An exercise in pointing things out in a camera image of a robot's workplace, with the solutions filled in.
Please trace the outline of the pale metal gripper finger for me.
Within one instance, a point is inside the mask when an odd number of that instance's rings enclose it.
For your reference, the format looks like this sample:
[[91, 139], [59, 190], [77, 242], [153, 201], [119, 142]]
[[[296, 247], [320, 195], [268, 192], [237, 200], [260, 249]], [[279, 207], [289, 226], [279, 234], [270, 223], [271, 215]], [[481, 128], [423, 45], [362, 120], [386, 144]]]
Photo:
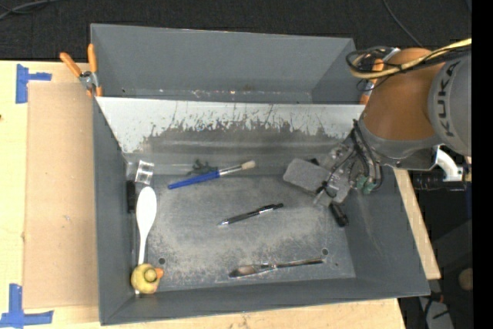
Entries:
[[329, 189], [329, 197], [332, 199], [334, 204], [342, 204], [346, 200], [349, 192], [350, 192], [349, 189], [343, 188], [343, 189], [336, 190], [336, 189], [330, 188]]
[[314, 204], [321, 204], [323, 206], [330, 206], [332, 204], [332, 195], [326, 183], [320, 185], [315, 191]]

